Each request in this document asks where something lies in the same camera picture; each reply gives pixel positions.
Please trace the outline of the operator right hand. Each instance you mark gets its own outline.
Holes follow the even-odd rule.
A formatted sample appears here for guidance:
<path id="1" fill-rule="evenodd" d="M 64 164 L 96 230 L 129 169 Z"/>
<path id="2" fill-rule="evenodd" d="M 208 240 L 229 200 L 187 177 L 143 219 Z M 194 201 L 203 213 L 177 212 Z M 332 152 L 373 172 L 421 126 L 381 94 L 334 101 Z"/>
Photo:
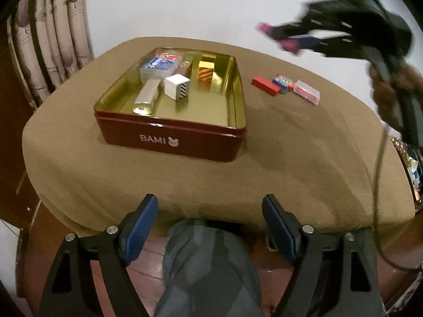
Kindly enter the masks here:
<path id="1" fill-rule="evenodd" d="M 394 115 L 397 105 L 397 92 L 407 90 L 416 94 L 419 104 L 422 105 L 422 73 L 415 67 L 404 63 L 400 70 L 393 74 L 390 83 L 382 80 L 380 73 L 373 65 L 369 66 L 369 76 L 373 88 L 373 100 L 377 105 L 380 118 L 397 132 L 402 132 L 398 118 Z"/>

